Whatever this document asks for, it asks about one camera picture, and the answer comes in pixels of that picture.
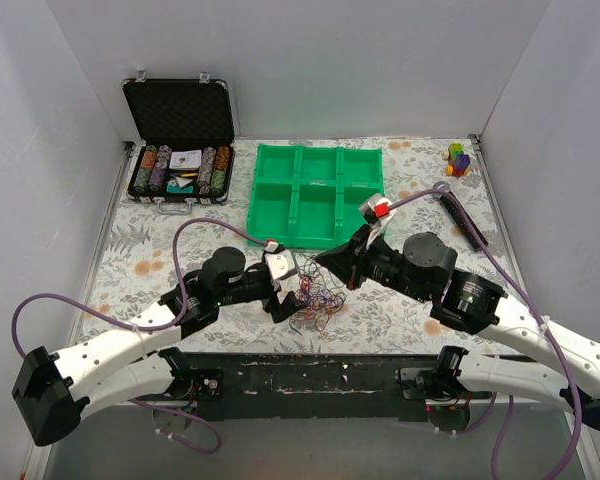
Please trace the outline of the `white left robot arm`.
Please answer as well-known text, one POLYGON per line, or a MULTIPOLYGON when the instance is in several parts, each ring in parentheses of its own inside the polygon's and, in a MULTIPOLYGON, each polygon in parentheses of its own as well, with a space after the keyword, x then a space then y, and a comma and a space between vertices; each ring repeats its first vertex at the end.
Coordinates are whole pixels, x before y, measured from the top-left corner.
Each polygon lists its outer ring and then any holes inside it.
POLYGON ((288 319, 303 305, 294 293, 281 297, 280 283, 296 272, 288 250, 247 265, 240 250, 222 247, 121 327, 73 347, 24 354, 12 397, 35 445, 51 445, 89 415, 127 400, 185 398, 195 373, 175 343, 211 325, 228 305, 258 301, 274 322, 288 319))

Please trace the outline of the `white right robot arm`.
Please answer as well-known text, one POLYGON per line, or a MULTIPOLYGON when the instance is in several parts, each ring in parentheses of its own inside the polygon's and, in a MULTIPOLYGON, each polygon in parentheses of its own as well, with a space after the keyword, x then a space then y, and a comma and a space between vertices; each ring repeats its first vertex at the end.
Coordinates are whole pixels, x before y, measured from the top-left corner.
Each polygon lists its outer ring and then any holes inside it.
POLYGON ((442 400, 464 393, 493 392, 535 400, 571 414, 600 432, 600 343, 548 321, 499 285, 456 268, 457 253, 431 232, 408 237, 402 250, 383 238, 367 239, 362 226, 344 245, 320 253, 317 263, 350 290, 372 280, 407 297, 430 303, 443 326, 508 346, 523 360, 497 359, 446 346, 430 370, 399 375, 413 398, 442 400))

